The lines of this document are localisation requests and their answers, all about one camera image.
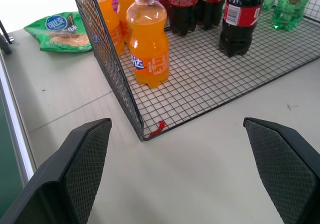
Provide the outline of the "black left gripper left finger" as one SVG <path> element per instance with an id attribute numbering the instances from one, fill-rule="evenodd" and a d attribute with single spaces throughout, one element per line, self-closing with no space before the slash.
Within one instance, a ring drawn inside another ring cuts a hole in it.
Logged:
<path id="1" fill-rule="evenodd" d="M 112 120 L 73 129 L 36 170 L 0 224 L 87 224 L 101 184 Z"/>

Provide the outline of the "black metal stand leg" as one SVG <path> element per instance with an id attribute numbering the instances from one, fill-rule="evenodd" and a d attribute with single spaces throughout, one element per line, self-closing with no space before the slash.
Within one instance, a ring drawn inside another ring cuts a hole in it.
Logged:
<path id="1" fill-rule="evenodd" d="M 10 48 L 10 45 L 12 44 L 12 41 L 4 27 L 4 25 L 2 24 L 1 20 L 0 20 L 0 30 L 2 33 L 0 33 L 0 49 L 5 53 L 5 54 L 11 54 L 12 50 Z"/>

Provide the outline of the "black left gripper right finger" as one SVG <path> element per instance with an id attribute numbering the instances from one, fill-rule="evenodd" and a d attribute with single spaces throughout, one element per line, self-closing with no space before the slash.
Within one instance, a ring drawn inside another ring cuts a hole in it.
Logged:
<path id="1" fill-rule="evenodd" d="M 262 184 L 284 224 L 320 224 L 320 153 L 295 129 L 243 121 Z"/>

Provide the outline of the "cola bottle red label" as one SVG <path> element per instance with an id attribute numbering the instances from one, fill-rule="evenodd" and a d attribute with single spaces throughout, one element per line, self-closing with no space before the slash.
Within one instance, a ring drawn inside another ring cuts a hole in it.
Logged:
<path id="1" fill-rule="evenodd" d="M 245 55 L 263 8 L 264 0 L 226 0 L 219 49 L 228 57 Z"/>
<path id="2" fill-rule="evenodd" d="M 198 0 L 169 0 L 169 23 L 174 34 L 186 36 L 196 29 Z"/>
<path id="3" fill-rule="evenodd" d="M 196 5 L 197 25 L 204 30 L 217 27 L 223 14 L 225 0 L 198 0 Z"/>

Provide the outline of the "red zip tie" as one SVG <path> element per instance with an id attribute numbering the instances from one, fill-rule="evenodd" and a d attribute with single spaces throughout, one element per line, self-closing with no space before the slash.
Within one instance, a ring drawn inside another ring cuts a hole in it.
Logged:
<path id="1" fill-rule="evenodd" d="M 157 128 L 157 130 L 151 132 L 151 133 L 149 134 L 149 138 L 153 138 L 153 137 L 159 135 L 159 134 L 163 131 L 163 129 L 165 128 L 165 126 L 166 126 L 166 122 L 165 122 L 164 120 L 160 120 L 160 121 L 158 122 L 158 128 Z"/>

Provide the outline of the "green potato chip bag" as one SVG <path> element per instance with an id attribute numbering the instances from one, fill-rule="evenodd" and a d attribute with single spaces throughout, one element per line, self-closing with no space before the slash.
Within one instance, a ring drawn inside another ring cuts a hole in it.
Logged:
<path id="1" fill-rule="evenodd" d="M 84 53 L 92 49 L 77 11 L 49 15 L 24 27 L 43 52 Z"/>

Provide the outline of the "orange soda bottle blue cap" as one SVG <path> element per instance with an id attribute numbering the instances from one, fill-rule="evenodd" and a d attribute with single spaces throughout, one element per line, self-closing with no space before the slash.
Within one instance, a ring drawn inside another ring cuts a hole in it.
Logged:
<path id="1" fill-rule="evenodd" d="M 166 81 L 170 73 L 167 17 L 165 7 L 157 0 L 134 0 L 126 12 L 135 79 L 153 89 Z"/>

